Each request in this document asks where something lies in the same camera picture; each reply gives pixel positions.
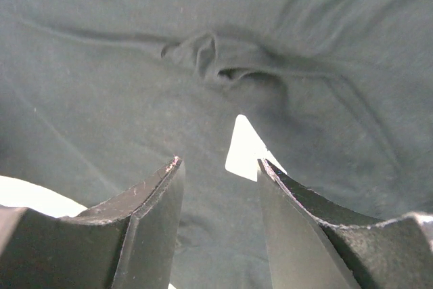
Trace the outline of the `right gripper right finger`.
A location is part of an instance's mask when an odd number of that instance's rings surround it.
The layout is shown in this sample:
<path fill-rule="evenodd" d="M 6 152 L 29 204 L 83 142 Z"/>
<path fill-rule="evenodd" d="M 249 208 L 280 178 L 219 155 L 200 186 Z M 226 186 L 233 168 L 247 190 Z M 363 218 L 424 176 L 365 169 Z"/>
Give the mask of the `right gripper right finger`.
<path fill-rule="evenodd" d="M 431 288 L 432 216 L 381 221 L 335 204 L 258 161 L 274 288 Z"/>

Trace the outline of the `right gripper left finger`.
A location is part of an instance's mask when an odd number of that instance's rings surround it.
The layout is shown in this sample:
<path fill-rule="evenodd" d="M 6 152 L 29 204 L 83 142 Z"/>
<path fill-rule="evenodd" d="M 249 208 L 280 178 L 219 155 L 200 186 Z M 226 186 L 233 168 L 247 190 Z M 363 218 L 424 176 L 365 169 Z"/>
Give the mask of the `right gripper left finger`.
<path fill-rule="evenodd" d="M 151 177 L 75 217 L 1 207 L 2 288 L 168 288 L 185 167 Z"/>

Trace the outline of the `black t-shirt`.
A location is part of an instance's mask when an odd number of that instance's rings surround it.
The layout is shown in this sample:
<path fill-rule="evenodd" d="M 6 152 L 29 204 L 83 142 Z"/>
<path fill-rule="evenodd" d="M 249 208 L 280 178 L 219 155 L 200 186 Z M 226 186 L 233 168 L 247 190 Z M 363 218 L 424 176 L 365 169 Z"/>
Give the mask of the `black t-shirt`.
<path fill-rule="evenodd" d="M 1 0 L 1 173 L 93 206 L 175 156 L 171 280 L 270 288 L 244 115 L 297 182 L 432 211 L 432 0 Z"/>

